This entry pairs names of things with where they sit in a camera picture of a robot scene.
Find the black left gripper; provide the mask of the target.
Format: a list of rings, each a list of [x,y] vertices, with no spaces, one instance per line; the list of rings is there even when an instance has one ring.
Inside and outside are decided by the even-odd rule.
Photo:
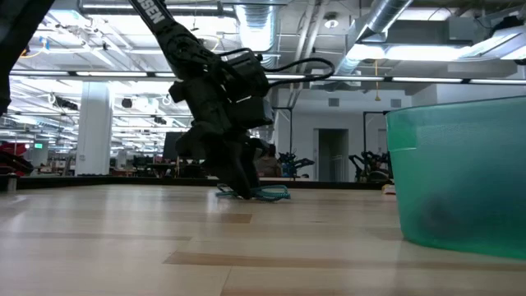
[[[193,117],[175,151],[205,160],[207,172],[250,199],[251,188],[260,186],[257,163],[265,154],[263,141],[248,135],[263,125],[263,81],[197,77],[175,81],[168,93],[173,101],[186,102]]]

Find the person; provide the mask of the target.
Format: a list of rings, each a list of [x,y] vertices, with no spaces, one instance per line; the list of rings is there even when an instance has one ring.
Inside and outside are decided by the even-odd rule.
[[[270,144],[268,151],[257,160],[256,170],[259,177],[280,178],[282,176],[282,167],[276,158],[274,144]]]

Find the grey door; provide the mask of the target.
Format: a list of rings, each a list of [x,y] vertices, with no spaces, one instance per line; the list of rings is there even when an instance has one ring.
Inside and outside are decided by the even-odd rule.
[[[319,182],[348,181],[348,130],[316,129],[314,131],[315,177]]]

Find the white building column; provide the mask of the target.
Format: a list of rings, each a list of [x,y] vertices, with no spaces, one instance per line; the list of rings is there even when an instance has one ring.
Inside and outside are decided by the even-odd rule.
[[[109,173],[113,105],[108,82],[82,83],[76,175]]]

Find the translucent teal plastic bin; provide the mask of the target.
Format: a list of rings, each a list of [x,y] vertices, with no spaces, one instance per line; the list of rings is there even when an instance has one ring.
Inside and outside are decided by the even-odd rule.
[[[386,123],[408,241],[526,260],[526,97],[400,109]]]

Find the silver ventilation duct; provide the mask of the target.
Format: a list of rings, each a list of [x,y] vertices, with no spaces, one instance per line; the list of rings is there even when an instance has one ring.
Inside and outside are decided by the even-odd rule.
[[[235,12],[239,20],[239,39],[244,48],[262,54],[263,67],[276,66],[277,57],[270,55],[275,47],[277,31],[277,8],[274,6],[249,4],[237,5]]]

